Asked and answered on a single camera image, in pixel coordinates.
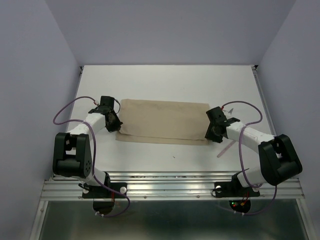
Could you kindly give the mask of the beige cloth napkin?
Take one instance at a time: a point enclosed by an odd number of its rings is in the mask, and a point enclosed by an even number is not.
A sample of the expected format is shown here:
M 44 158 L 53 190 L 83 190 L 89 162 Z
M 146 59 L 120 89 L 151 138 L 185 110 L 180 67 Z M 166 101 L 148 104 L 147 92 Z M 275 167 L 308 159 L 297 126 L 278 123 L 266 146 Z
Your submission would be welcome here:
M 123 99 L 116 140 L 132 143 L 207 146 L 207 103 Z

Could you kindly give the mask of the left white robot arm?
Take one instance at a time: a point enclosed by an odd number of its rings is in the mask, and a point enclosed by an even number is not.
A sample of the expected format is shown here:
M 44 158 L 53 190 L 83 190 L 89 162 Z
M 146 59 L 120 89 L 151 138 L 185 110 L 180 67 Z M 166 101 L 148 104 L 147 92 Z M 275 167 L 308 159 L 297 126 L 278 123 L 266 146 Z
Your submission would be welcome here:
M 126 184 L 111 184 L 107 172 L 95 166 L 97 140 L 95 134 L 106 129 L 109 133 L 118 132 L 122 122 L 114 110 L 119 101 L 111 96 L 101 96 L 94 101 L 84 120 L 75 120 L 78 124 L 68 132 L 59 132 L 54 139 L 52 170 L 55 175 L 75 178 L 81 183 L 83 198 L 123 198 L 120 192 Z

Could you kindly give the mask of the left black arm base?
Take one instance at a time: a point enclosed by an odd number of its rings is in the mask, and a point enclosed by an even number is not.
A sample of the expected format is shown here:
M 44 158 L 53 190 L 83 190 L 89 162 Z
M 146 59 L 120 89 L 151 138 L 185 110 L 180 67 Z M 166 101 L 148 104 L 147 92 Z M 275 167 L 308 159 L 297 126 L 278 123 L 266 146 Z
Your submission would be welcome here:
M 106 174 L 104 185 L 108 188 L 120 192 L 122 195 L 127 194 L 128 184 L 126 182 L 113 182 L 110 179 L 109 174 Z M 115 194 L 114 192 L 102 187 L 101 185 L 98 186 L 91 186 L 87 183 L 79 183 L 78 186 L 82 188 L 82 198 L 83 199 L 124 199 L 125 197 L 119 195 L 118 193 Z

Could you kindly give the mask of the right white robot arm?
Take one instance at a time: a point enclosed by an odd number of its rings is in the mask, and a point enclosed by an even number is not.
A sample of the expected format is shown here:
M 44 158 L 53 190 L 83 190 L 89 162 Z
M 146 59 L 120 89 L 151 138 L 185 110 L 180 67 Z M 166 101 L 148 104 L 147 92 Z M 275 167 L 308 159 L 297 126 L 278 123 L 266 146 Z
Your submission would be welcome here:
M 287 135 L 274 136 L 255 130 L 235 117 L 228 118 L 221 107 L 208 110 L 206 115 L 209 119 L 206 139 L 215 143 L 224 138 L 238 142 L 241 171 L 227 183 L 233 194 L 242 195 L 248 187 L 258 188 L 265 183 L 277 186 L 302 172 L 301 161 Z M 258 166 L 245 170 L 242 146 L 258 154 Z

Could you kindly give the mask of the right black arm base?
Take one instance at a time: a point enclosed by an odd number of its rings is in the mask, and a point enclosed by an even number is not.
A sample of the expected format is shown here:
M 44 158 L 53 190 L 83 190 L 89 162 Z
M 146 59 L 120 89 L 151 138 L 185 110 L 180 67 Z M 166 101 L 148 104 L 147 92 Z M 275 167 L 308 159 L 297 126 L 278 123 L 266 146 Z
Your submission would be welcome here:
M 211 195 L 215 198 L 242 198 L 242 197 L 259 197 L 260 192 L 254 191 L 252 187 L 243 187 L 238 180 L 237 172 L 231 177 L 231 181 L 218 181 L 214 183 Z

